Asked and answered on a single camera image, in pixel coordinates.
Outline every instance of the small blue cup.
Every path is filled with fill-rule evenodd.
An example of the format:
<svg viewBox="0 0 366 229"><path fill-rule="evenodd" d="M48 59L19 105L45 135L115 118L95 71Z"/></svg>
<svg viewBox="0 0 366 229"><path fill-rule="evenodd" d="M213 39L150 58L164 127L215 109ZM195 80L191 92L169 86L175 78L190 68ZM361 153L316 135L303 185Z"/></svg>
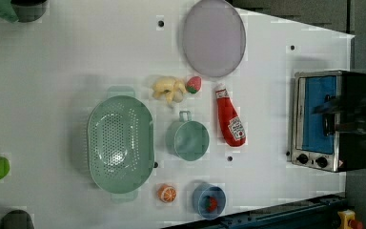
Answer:
<svg viewBox="0 0 366 229"><path fill-rule="evenodd" d="M215 198L217 207L212 212L207 211L206 203L208 198ZM203 218L212 220L217 218L224 211L227 200L225 193L221 188L213 186L209 183L200 184L193 192L194 210Z"/></svg>

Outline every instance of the red ketchup bottle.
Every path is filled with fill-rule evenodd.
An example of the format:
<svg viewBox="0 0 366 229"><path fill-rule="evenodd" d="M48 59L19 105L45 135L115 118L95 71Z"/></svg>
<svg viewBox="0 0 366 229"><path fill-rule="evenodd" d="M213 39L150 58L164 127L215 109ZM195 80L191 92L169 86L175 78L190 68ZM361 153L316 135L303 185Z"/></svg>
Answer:
<svg viewBox="0 0 366 229"><path fill-rule="evenodd" d="M242 122L231 102L225 85L218 84L215 88L218 104L218 119L222 134L228 145L238 147L245 143L246 135Z"/></svg>

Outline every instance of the white tabletop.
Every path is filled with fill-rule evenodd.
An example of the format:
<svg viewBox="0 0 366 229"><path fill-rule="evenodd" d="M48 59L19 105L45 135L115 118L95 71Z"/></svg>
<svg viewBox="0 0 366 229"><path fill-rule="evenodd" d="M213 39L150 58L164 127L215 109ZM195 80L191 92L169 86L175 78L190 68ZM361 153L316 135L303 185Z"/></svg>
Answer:
<svg viewBox="0 0 366 229"><path fill-rule="evenodd" d="M40 229L159 228L201 220L191 196L202 181L225 190L223 215L344 191L344 173L294 166L285 153L294 73L348 70L352 37L240 10L245 57L218 81L227 85L248 136L246 145L231 148L217 125L216 81L204 77L201 92L173 108L151 97L159 75L195 74L179 38L194 3L50 0L37 22L0 19L0 155L11 165L0 181L0 218L15 208L29 212ZM87 120L113 85L134 87L151 111L159 163L138 198L122 204L94 184L87 164ZM207 154L195 162L166 151L166 129L181 110L210 133ZM155 197L164 182L178 191L172 204Z"/></svg>

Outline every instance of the yellow toy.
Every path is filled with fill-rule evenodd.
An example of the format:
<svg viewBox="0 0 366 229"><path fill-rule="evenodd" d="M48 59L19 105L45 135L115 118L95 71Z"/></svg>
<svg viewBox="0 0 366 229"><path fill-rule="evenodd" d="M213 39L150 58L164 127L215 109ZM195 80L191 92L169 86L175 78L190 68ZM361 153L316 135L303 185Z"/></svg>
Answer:
<svg viewBox="0 0 366 229"><path fill-rule="evenodd" d="M183 94L187 93L184 81L173 76L159 78L152 88L153 97L157 99L164 94L168 104L172 104L172 101L176 103L183 101Z"/></svg>

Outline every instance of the teal mug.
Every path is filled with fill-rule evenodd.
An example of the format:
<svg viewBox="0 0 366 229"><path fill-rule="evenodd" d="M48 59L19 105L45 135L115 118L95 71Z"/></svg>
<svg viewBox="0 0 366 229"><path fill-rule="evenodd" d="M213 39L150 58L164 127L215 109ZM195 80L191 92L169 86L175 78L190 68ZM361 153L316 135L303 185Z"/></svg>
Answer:
<svg viewBox="0 0 366 229"><path fill-rule="evenodd" d="M207 128L199 122L192 121L192 114L189 111L182 111L179 115L179 120L172 123L166 133L166 145L182 159L197 160L206 153L210 143Z"/></svg>

